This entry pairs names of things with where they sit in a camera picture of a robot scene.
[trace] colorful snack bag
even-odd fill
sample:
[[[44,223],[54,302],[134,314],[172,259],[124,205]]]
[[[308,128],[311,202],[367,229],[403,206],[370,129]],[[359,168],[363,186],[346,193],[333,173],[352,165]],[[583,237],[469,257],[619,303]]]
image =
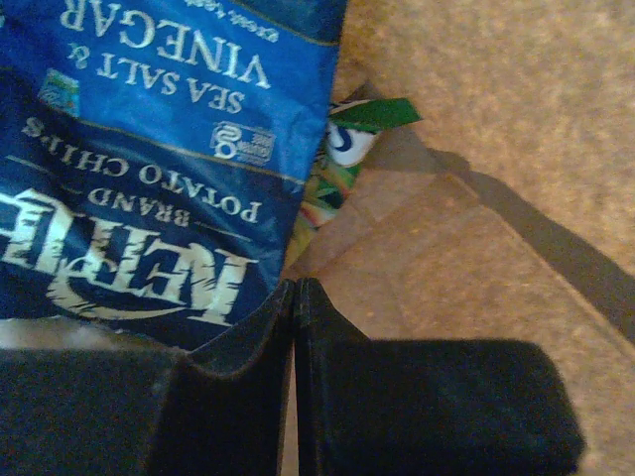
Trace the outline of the colorful snack bag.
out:
[[[0,10],[0,316],[194,349],[277,283],[345,0]]]
[[[380,133],[419,120],[417,110],[404,98],[331,103],[326,134],[294,224],[285,267],[295,263],[318,230],[335,217]]]

